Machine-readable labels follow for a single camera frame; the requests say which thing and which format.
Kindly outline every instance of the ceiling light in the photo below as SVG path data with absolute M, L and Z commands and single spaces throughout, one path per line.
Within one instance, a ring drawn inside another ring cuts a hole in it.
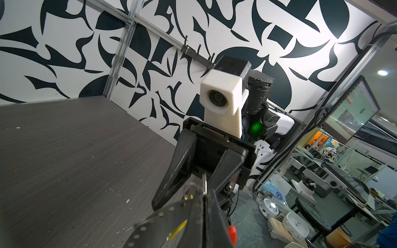
M 384 71 L 384 70 L 380 70 L 380 71 L 378 71 L 378 74 L 379 75 L 382 75 L 382 76 L 386 76 L 387 74 L 389 74 L 387 71 Z

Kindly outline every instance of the camera lens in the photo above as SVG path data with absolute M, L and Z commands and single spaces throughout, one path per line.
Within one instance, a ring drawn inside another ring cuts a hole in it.
M 227 103 L 226 97 L 219 91 L 212 90 L 210 91 L 210 100 L 213 104 L 217 105 L 218 107 L 223 107 Z

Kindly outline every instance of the black round stool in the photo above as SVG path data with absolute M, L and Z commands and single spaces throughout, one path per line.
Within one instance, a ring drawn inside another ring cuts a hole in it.
M 326 236 L 331 232 L 331 225 L 328 220 L 322 215 L 322 213 L 315 208 L 314 206 L 306 203 L 305 201 L 296 198 L 295 205 L 291 207 L 294 209 L 295 207 L 298 210 L 295 213 L 301 212 L 303 217 L 315 228 L 318 230 L 318 233 L 310 240 L 310 242 L 314 242 L 320 235 Z

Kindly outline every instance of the gray wood surface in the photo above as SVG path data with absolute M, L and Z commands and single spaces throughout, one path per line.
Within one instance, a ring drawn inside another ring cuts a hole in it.
M 1 247 L 118 248 L 152 212 L 175 147 L 106 98 L 0 117 Z

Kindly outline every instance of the black and white patterned wall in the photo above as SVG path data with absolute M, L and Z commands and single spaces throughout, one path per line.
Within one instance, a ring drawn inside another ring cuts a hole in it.
M 205 58 L 228 54 L 275 78 L 270 100 L 304 120 L 379 23 L 343 0 L 147 0 L 145 19 Z M 203 119 L 203 66 L 138 26 L 112 101 L 176 144 Z
M 123 26 L 85 0 L 5 0 L 0 105 L 102 95 Z

